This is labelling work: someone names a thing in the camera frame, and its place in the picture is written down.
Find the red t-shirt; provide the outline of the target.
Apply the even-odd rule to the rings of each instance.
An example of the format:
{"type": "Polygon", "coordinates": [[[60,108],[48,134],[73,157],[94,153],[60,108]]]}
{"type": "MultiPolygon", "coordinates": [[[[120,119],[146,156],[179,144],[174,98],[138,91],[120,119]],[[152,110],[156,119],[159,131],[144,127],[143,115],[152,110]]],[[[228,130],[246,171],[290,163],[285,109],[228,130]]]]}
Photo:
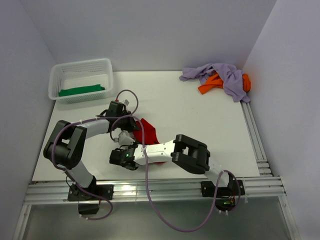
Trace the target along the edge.
{"type": "Polygon", "coordinates": [[[157,139],[156,135],[156,129],[154,126],[152,126],[148,121],[146,121],[144,118],[140,119],[141,122],[138,122],[137,120],[135,123],[139,127],[139,130],[135,130],[133,132],[133,136],[135,138],[135,143],[133,146],[138,147],[139,145],[142,144],[142,129],[141,126],[144,128],[144,140],[146,145],[156,145],[159,144],[160,142],[157,139]]]}

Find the lavender t-shirt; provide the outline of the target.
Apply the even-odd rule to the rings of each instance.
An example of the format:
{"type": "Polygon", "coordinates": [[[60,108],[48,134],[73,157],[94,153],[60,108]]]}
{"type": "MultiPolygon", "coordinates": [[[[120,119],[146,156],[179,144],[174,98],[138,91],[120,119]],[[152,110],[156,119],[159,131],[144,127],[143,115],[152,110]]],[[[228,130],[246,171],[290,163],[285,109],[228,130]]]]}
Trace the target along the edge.
{"type": "Polygon", "coordinates": [[[223,80],[223,88],[221,89],[231,96],[235,103],[249,103],[251,101],[248,92],[243,90],[243,74],[245,73],[232,64],[208,63],[195,68],[187,67],[182,70],[179,79],[183,82],[198,79],[201,86],[214,74],[218,74],[223,80]]]}

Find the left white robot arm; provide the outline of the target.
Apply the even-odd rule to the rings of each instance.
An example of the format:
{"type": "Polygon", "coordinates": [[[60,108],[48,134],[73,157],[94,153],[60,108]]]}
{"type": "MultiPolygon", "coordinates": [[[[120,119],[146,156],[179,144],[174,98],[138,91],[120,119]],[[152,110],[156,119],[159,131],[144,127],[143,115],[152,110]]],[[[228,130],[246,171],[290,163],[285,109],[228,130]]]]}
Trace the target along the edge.
{"type": "Polygon", "coordinates": [[[43,156],[72,181],[67,197],[69,202],[112,199],[113,185],[98,185],[96,177],[82,162],[82,156],[87,139],[108,134],[116,128],[121,129],[125,136],[130,136],[141,127],[129,115],[98,115],[74,123],[65,120],[56,123],[44,147],[43,156]]]}

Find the orange t-shirt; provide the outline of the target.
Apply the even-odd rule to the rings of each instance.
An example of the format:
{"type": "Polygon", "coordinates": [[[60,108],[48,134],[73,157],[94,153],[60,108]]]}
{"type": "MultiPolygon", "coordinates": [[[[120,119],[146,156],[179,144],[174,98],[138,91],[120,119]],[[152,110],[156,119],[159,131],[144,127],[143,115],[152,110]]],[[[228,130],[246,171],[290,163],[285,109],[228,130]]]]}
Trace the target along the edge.
{"type": "MultiPolygon", "coordinates": [[[[215,73],[213,76],[210,76],[204,84],[200,85],[198,90],[203,95],[213,88],[223,89],[223,84],[224,81],[215,73]]],[[[251,90],[251,81],[249,75],[246,73],[242,75],[242,88],[246,93],[251,90]]]]}

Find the rolled green t-shirt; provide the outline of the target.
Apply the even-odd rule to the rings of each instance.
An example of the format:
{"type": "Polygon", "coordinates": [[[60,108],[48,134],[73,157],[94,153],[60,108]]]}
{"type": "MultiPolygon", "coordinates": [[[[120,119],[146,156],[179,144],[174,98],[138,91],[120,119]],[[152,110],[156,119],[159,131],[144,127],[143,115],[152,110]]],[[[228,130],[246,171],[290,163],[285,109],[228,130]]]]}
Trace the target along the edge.
{"type": "Polygon", "coordinates": [[[58,93],[58,96],[59,97],[66,97],[66,96],[72,96],[72,95],[79,95],[79,94],[104,91],[105,89],[106,88],[101,86],[100,84],[74,87],[74,88],[69,88],[69,89],[62,89],[58,93]]]}

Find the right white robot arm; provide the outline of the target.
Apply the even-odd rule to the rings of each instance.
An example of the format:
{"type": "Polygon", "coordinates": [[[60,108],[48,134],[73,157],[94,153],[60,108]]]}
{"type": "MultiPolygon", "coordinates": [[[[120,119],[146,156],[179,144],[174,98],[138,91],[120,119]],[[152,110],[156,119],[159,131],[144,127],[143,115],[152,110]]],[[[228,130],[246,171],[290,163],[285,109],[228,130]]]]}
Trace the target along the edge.
{"type": "Polygon", "coordinates": [[[207,180],[201,181],[203,197],[217,198],[245,195],[242,180],[236,180],[231,173],[223,170],[221,165],[210,160],[210,151],[205,143],[183,134],[176,135],[174,140],[143,146],[131,141],[124,147],[111,151],[109,163],[135,171],[148,162],[149,164],[171,162],[186,172],[204,175],[207,180]]]}

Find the white plastic basket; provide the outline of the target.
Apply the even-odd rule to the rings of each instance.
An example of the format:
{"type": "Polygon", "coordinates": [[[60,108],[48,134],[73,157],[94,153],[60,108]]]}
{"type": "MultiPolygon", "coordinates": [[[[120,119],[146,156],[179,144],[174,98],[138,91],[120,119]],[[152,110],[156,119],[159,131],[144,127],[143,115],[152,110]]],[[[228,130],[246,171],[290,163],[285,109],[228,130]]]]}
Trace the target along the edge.
{"type": "Polygon", "coordinates": [[[73,104],[111,98],[115,95],[112,63],[108,58],[75,61],[52,67],[48,82],[51,100],[73,104]],[[105,90],[69,96],[59,96],[61,90],[101,85],[105,90]]]}

